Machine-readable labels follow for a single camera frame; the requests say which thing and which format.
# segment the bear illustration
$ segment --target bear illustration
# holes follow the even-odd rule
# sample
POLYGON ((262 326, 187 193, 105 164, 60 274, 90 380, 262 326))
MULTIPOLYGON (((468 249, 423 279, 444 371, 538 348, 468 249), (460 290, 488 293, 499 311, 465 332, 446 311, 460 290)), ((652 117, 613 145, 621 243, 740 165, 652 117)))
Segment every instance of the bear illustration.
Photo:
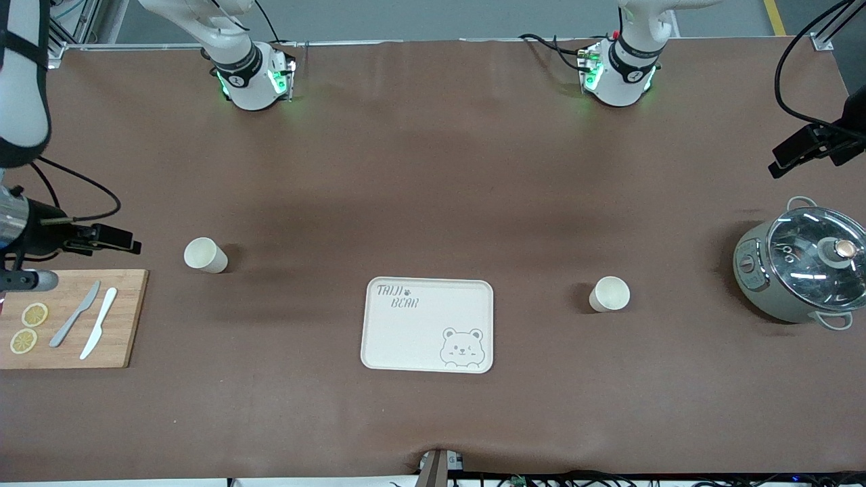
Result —
POLYGON ((439 357, 445 362, 446 368, 478 368, 484 361, 480 329, 473 328, 469 333, 463 333, 453 328, 445 328, 442 336, 445 344, 439 352, 439 357))

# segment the metal pole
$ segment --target metal pole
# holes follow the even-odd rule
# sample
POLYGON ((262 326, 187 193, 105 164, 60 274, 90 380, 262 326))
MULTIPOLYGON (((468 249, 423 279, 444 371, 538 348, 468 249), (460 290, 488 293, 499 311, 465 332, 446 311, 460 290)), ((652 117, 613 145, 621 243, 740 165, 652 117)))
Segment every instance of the metal pole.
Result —
POLYGON ((866 7, 866 0, 854 0, 840 9, 833 18, 827 22, 817 33, 812 32, 809 37, 812 45, 817 51, 832 51, 833 42, 830 39, 853 18, 857 12, 866 7))

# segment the green led light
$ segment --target green led light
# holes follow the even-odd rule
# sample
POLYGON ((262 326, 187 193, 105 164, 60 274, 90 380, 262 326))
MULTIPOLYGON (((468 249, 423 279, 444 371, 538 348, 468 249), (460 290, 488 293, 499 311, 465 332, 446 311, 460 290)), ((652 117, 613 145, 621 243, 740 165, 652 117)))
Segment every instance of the green led light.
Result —
POLYGON ((600 62, 596 67, 586 75, 586 89, 594 90, 598 86, 598 79, 604 72, 604 65, 600 62))
POLYGON ((274 72, 268 70, 268 73, 271 75, 271 83, 274 84, 274 91, 278 94, 283 94, 286 92, 286 76, 280 74, 279 71, 274 72))
POLYGON ((643 85, 643 91, 650 89, 650 86, 652 86, 652 75, 654 75, 655 73, 656 73, 656 67, 653 66, 652 70, 647 75, 647 82, 645 85, 643 85))
POLYGON ((223 94, 226 96, 226 98, 230 98, 231 95, 229 95, 229 89, 225 86, 225 80, 223 79, 223 76, 220 75, 219 72, 217 72, 216 78, 219 80, 220 87, 223 88, 223 94))

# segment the white plastic knife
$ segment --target white plastic knife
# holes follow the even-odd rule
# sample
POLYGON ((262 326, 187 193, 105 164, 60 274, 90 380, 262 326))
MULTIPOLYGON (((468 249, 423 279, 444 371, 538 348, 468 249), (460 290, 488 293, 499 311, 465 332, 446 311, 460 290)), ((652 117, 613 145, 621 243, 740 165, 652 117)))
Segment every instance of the white plastic knife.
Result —
POLYGON ((106 297, 102 300, 100 315, 96 318, 96 324, 94 324, 94 331, 90 332, 90 338, 87 339, 87 345, 84 346, 84 350, 81 350, 81 356, 78 357, 80 360, 86 359, 87 356, 94 351, 96 344, 99 343, 100 338, 102 337, 102 322, 106 319, 108 310, 111 308, 116 295, 117 288, 108 288, 108 291, 106 291, 106 297))

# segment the lemon slice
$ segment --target lemon slice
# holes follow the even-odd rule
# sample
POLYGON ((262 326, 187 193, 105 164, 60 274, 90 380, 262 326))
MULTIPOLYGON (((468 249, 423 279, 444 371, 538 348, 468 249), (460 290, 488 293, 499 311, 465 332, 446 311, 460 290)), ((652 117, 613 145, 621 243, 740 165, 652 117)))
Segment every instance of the lemon slice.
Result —
POLYGON ((34 302, 21 313, 21 323, 24 323, 25 327, 38 327, 46 319, 48 319, 48 306, 40 302, 34 302))
POLYGON ((9 342, 9 348, 13 354, 26 354, 36 346, 36 331, 30 328, 18 330, 9 342))

